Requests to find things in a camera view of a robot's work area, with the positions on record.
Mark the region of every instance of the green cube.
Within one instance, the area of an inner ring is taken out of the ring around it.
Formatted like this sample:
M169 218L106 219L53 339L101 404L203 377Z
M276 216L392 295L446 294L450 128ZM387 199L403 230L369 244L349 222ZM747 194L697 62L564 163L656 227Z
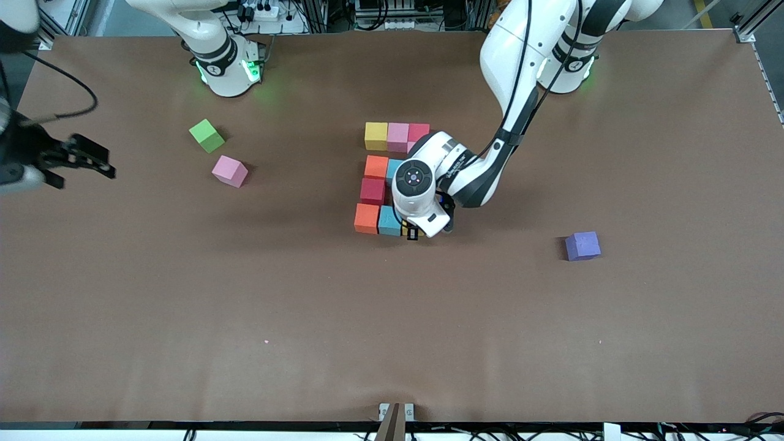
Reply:
M197 125L191 127L190 132L196 139L196 142L198 142L199 145L201 145L201 148L205 149L207 153L214 152L215 149L226 142L220 137L220 134L215 130L215 127L212 127L212 124L206 119L202 119Z

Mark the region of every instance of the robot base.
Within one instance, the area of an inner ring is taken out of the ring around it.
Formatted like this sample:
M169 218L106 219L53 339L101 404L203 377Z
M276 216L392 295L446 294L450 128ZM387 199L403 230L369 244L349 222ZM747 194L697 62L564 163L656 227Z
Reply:
M232 35L237 43L238 55L234 62L226 68L221 76L212 76L208 71L201 71L201 80L221 97L236 97L242 95L257 82L261 82L266 56L265 45L252 42L241 35Z

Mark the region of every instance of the orange cube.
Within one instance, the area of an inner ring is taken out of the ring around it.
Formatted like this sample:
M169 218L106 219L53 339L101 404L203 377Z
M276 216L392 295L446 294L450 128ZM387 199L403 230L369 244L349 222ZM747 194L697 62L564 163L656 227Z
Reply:
M365 163L365 177L386 179L389 161L390 159L385 156L368 155L368 161Z
M368 204L357 204L354 215L354 230L369 235L379 234L379 211L381 207Z

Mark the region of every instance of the pink cube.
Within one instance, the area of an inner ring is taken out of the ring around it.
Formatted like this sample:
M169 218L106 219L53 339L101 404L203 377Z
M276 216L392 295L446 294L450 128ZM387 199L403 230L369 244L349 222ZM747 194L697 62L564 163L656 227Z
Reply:
M242 181L248 176L248 169L237 159L221 156L218 163L215 164L215 168L212 169L212 174L224 184L240 188Z
M408 145L408 124L390 122L387 128L387 150L406 153Z

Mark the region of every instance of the purple cube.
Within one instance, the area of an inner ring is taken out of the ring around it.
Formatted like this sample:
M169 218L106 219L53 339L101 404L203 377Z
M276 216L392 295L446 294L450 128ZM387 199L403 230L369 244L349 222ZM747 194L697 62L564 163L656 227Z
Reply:
M587 261L601 255L595 231L575 233L566 238L566 254L570 262Z

